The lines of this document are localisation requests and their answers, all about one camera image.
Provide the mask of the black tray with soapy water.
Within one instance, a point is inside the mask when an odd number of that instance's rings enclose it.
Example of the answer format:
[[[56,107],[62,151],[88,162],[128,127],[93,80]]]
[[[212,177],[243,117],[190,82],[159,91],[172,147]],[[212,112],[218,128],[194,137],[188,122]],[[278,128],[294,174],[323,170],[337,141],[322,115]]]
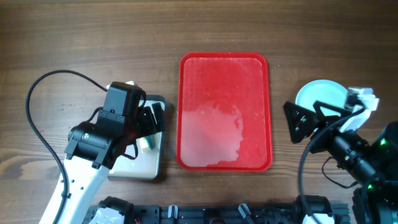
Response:
[[[151,106],[154,103],[161,103],[165,114],[165,98],[160,95],[148,95],[144,107]],[[126,148],[127,156],[133,157],[133,160],[126,156],[118,157],[109,175],[111,177],[148,180],[156,178],[160,169],[163,133],[164,131],[151,135],[154,149],[148,153],[141,152],[138,145],[138,138],[135,144],[131,144]]]

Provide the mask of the green yellow sponge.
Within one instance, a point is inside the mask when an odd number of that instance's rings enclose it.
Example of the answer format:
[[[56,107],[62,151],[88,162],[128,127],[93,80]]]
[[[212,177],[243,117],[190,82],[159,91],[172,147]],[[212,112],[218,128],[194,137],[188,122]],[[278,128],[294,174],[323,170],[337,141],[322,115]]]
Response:
[[[142,153],[151,152],[154,149],[154,144],[152,142],[151,136],[145,136],[138,139],[138,145]]]

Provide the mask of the red plastic tray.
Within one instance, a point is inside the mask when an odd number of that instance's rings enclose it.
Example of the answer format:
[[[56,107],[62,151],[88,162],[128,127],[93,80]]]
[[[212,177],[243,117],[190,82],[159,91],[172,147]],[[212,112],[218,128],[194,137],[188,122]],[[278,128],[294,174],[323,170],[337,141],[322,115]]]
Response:
[[[186,170],[263,172],[273,161],[268,63],[254,52],[180,61],[175,158]]]

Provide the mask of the light blue plate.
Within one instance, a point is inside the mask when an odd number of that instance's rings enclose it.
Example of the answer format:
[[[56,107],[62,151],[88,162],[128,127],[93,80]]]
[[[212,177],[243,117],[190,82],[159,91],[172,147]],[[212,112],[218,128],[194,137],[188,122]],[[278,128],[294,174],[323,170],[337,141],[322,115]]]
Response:
[[[315,112],[316,101],[344,108],[348,90],[331,80],[314,80],[303,86],[297,93],[295,104]]]

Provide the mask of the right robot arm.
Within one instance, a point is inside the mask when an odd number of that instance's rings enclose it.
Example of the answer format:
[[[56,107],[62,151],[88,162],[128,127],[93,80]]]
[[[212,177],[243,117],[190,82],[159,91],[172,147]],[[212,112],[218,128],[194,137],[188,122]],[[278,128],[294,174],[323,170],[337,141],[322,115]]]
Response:
[[[358,223],[397,223],[397,123],[389,123],[369,144],[356,131],[342,129],[366,110],[360,100],[350,100],[352,110],[316,101],[315,111],[291,102],[283,105],[291,141],[310,138],[298,168],[298,190],[305,211],[314,216],[303,190],[303,168],[309,153],[328,152],[340,169],[354,179],[353,213]]]

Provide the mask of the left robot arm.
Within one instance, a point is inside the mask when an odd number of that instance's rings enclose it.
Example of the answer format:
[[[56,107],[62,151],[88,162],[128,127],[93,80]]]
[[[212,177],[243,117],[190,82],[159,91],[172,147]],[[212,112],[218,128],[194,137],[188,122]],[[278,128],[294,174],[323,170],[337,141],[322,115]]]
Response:
[[[130,161],[121,156],[112,169],[94,169],[85,159],[65,160],[69,181],[69,192],[58,223],[80,223],[84,209],[89,208],[94,196],[108,177],[152,180],[160,169],[160,153],[163,132],[137,140],[138,158]]]

